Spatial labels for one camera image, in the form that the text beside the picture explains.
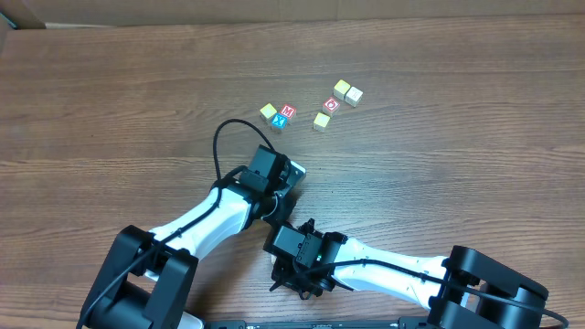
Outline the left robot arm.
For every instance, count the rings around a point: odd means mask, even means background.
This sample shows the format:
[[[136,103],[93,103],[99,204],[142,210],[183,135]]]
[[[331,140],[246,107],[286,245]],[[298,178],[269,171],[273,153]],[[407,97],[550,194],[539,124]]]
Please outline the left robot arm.
[[[259,146],[249,165],[218,179],[199,205],[149,231],[118,233],[82,305],[79,328],[200,328],[185,311],[198,263],[257,219],[281,224],[306,176],[286,155]]]

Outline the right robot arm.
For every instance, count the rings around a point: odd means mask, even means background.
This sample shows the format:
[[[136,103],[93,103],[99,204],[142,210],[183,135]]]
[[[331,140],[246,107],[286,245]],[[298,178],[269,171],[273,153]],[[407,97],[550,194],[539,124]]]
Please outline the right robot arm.
[[[321,233],[312,220],[298,228],[282,220],[270,225],[264,249],[274,257],[273,286],[303,300],[339,287],[417,304],[437,328],[538,328],[544,317],[569,327],[565,317],[547,310],[543,285],[475,249],[455,246],[447,257],[413,257],[339,232]]]

